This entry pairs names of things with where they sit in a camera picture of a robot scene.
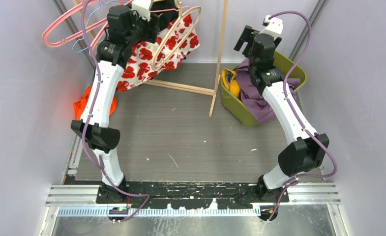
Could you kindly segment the purple skirt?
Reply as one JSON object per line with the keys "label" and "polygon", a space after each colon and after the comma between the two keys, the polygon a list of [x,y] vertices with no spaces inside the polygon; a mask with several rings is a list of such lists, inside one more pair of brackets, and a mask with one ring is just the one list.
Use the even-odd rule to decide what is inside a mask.
{"label": "purple skirt", "polygon": [[251,115],[259,122],[264,123],[273,118],[276,118],[276,115],[263,98],[259,94],[256,87],[251,83],[251,78],[248,69],[248,58],[245,58],[242,63],[235,69],[236,77],[232,88],[236,86],[236,90],[239,91],[239,99],[251,113]]}

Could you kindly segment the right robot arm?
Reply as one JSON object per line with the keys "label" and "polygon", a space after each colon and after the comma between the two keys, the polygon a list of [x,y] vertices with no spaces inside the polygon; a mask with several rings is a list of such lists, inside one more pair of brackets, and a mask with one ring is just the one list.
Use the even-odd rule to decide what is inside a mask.
{"label": "right robot arm", "polygon": [[259,32],[245,26],[234,50],[246,43],[246,59],[236,68],[240,98],[260,122],[277,117],[287,138],[287,147],[278,155],[278,164],[259,177],[256,193],[263,202],[271,201],[290,179],[296,179],[322,163],[329,139],[319,134],[299,109],[294,85],[286,82],[283,71],[274,65],[274,54],[280,43],[267,30]]}

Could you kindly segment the green plastic basket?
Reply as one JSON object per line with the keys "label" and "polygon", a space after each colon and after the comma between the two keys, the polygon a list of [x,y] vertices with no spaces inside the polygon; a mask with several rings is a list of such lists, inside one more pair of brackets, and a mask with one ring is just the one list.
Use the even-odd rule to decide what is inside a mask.
{"label": "green plastic basket", "polygon": [[[281,54],[280,52],[275,52],[274,65],[277,66],[279,69],[281,69],[284,75],[286,75],[287,72],[294,65],[294,62],[290,60],[288,57],[286,57],[285,55]],[[307,75],[301,67],[297,66],[291,72],[289,78],[287,79],[287,83],[289,84],[289,88],[294,99],[297,99],[296,91],[299,90],[299,88],[301,88],[306,83],[306,80],[307,80]],[[222,82],[221,84],[222,84],[222,105],[225,108],[227,108],[238,120],[240,120],[242,124],[246,126],[252,127],[252,126],[261,124],[251,115],[251,113],[247,110],[247,108],[244,106],[241,100],[234,97],[224,87]]]}

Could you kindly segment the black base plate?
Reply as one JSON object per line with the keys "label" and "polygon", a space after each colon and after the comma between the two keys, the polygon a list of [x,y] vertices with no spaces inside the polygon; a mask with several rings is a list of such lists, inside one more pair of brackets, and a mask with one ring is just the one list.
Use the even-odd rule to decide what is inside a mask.
{"label": "black base plate", "polygon": [[129,204],[139,207],[149,195],[144,208],[207,209],[216,202],[217,209],[248,209],[256,203],[275,204],[289,201],[282,189],[264,191],[260,183],[248,182],[146,182],[128,181],[120,186],[132,196],[125,196],[106,184],[100,184],[96,196],[98,204]]}

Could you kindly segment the orange cloth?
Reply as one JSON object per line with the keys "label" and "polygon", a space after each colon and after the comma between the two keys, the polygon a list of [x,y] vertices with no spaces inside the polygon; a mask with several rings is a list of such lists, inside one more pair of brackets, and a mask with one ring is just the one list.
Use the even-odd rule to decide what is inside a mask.
{"label": "orange cloth", "polygon": [[[85,107],[87,105],[89,95],[91,92],[91,88],[92,88],[92,86],[87,87],[87,89],[85,90],[85,94],[80,98],[80,100],[73,103],[73,108],[74,108],[76,120],[80,120],[81,115],[83,114],[83,112],[85,110]],[[109,116],[111,116],[114,113],[114,111],[116,110],[117,103],[118,103],[117,98],[116,98],[116,96],[114,96],[113,100],[112,100]]]}

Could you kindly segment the thin pink wire hanger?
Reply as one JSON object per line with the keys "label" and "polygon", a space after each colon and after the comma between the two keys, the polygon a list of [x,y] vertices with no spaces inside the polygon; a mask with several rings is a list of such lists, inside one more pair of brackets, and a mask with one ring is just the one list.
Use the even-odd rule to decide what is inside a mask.
{"label": "thin pink wire hanger", "polygon": [[183,6],[181,8],[167,8],[167,9],[160,9],[160,10],[150,10],[151,13],[162,13],[162,12],[169,12],[169,11],[177,11],[179,12],[180,10],[184,8],[189,8],[189,6]]}

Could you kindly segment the red white patterned garment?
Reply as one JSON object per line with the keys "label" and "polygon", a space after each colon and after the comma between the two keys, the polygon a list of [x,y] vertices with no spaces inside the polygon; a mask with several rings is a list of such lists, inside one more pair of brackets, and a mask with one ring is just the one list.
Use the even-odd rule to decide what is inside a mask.
{"label": "red white patterned garment", "polygon": [[135,88],[165,70],[179,67],[188,54],[200,46],[191,15],[184,17],[169,34],[160,52],[157,51],[175,20],[158,34],[157,42],[140,42],[132,48],[117,91]]}

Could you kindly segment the pink empty hanger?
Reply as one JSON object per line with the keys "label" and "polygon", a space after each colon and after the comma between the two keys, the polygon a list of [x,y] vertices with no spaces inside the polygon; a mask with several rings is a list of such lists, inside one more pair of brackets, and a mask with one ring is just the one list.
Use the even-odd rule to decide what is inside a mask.
{"label": "pink empty hanger", "polygon": [[[89,21],[89,17],[85,17],[83,13],[83,7],[84,7],[84,4],[85,3],[88,3],[89,5],[91,4],[94,4],[94,3],[99,3],[100,5],[106,5],[106,4],[109,4],[111,2],[118,2],[119,5],[128,5],[130,3],[132,3],[132,0],[111,0],[107,3],[104,3],[102,0],[82,0],[80,2],[76,2],[76,4],[69,10],[65,9],[65,5],[63,4],[62,0],[52,0],[52,2],[54,3],[55,7],[57,8],[57,10],[62,13],[61,16],[59,16],[56,20],[54,20],[46,29],[45,31],[43,32],[42,34],[42,40],[43,42],[45,43],[45,45],[49,46],[49,47],[60,47],[66,43],[69,43],[73,40],[77,40],[77,39],[83,39],[83,31],[77,31],[77,26],[76,24],[74,23],[74,21],[71,19],[71,20],[68,20],[69,17],[71,17],[74,13],[76,12],[80,12],[80,16],[83,16],[83,20],[87,20],[87,22]],[[50,35],[50,33],[52,33],[60,24],[62,24],[63,22],[65,22],[67,24],[67,27],[68,29],[74,33],[68,37],[66,37],[65,39],[62,39],[58,42],[50,42],[48,40],[48,37]],[[90,32],[92,30],[94,30],[94,26],[93,24],[90,25],[90,26],[87,26],[86,28],[86,32]]]}

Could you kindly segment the wooden clothes rack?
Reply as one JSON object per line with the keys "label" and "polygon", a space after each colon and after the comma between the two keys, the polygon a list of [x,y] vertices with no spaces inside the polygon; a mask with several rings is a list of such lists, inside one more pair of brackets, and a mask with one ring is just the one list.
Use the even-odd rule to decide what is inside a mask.
{"label": "wooden clothes rack", "polygon": [[221,59],[222,59],[222,52],[223,52],[223,44],[224,44],[224,37],[225,37],[225,28],[226,28],[226,20],[227,20],[227,11],[228,11],[228,5],[229,1],[225,0],[223,1],[223,12],[222,12],[222,20],[221,20],[221,28],[220,28],[220,39],[218,41],[218,58],[217,58],[217,64],[216,64],[216,71],[215,71],[215,82],[214,82],[214,88],[202,88],[202,87],[195,87],[180,83],[173,83],[173,82],[166,82],[162,80],[152,79],[147,82],[145,82],[146,85],[151,86],[157,86],[157,87],[163,87],[168,89],[175,89],[175,90],[182,90],[182,91],[188,91],[192,93],[198,93],[198,94],[204,94],[204,95],[212,95],[212,102],[210,105],[209,110],[209,117],[212,117],[214,105],[216,101],[216,95],[218,90],[218,85],[220,81],[220,67],[221,67]]}

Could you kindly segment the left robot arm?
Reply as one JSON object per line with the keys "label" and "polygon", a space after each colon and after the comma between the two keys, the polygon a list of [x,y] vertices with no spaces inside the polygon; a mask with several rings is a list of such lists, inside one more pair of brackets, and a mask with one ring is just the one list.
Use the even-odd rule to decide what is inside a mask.
{"label": "left robot arm", "polygon": [[130,196],[117,154],[120,131],[109,126],[118,84],[135,46],[156,43],[159,33],[178,19],[176,8],[166,2],[113,6],[106,17],[105,39],[90,51],[95,64],[93,84],[86,107],[72,121],[71,129],[81,138],[87,158],[101,172],[100,203],[122,203]]}

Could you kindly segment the pink plastic hanger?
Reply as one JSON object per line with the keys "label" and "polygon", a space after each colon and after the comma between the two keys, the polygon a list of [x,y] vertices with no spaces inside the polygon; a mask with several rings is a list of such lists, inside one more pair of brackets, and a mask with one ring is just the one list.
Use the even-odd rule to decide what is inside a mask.
{"label": "pink plastic hanger", "polygon": [[106,18],[104,18],[103,20],[101,21],[98,21],[97,23],[94,23],[93,24],[94,28],[98,28],[98,27],[101,27],[99,32],[97,33],[97,35],[94,37],[93,41],[91,42],[90,44],[90,47],[91,49],[95,49],[97,43],[100,41],[101,37],[105,34],[105,29],[106,27],[108,26],[108,21]]}

